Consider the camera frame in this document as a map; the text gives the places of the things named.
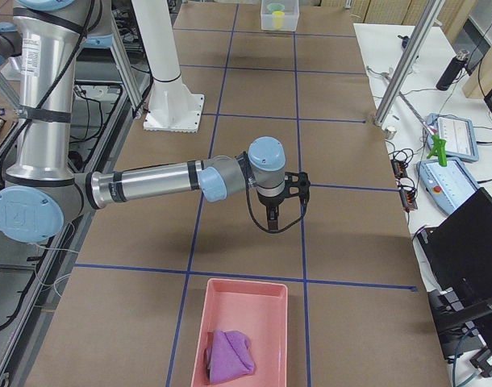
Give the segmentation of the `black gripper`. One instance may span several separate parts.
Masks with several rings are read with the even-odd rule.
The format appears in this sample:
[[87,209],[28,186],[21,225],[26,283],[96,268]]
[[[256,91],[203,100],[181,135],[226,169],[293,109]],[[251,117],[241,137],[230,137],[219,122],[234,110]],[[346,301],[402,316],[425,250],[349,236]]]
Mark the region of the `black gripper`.
[[257,197],[266,206],[266,220],[269,231],[278,230],[279,208],[288,198],[299,198],[302,206],[307,206],[310,200],[310,180],[305,172],[285,172],[284,181],[277,187],[267,189],[257,186]]

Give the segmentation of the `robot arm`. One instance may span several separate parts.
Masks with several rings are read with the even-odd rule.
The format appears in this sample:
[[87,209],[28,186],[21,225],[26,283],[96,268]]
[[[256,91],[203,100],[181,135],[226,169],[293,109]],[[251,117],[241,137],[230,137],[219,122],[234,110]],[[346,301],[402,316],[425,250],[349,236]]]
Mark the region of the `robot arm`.
[[[13,19],[0,24],[0,64],[18,56],[16,127],[0,154],[0,232],[22,243],[57,235],[76,218],[112,203],[199,190],[208,202],[233,194],[257,197],[279,234],[280,205],[310,200],[305,173],[286,170],[281,142],[255,139],[238,156],[215,156],[101,173],[103,153],[119,137],[119,109],[147,109],[148,131],[195,133],[205,98],[182,80],[169,6],[131,4],[148,78],[137,81],[108,1],[16,1]],[[77,58],[86,48],[109,49],[119,71],[118,94],[108,106],[81,92]]]

